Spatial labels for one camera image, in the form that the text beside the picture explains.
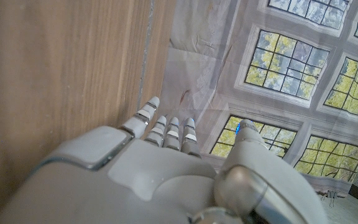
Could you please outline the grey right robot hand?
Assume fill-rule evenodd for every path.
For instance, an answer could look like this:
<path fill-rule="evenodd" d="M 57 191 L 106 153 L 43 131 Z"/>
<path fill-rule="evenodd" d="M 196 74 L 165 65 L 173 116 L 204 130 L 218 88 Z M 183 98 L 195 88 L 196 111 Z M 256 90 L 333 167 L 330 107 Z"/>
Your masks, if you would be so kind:
<path fill-rule="evenodd" d="M 64 142 L 30 173 L 0 223 L 327 223 L 311 185 L 242 120 L 220 170 L 201 158 L 195 123 L 152 121 L 151 98 L 120 128 Z"/>

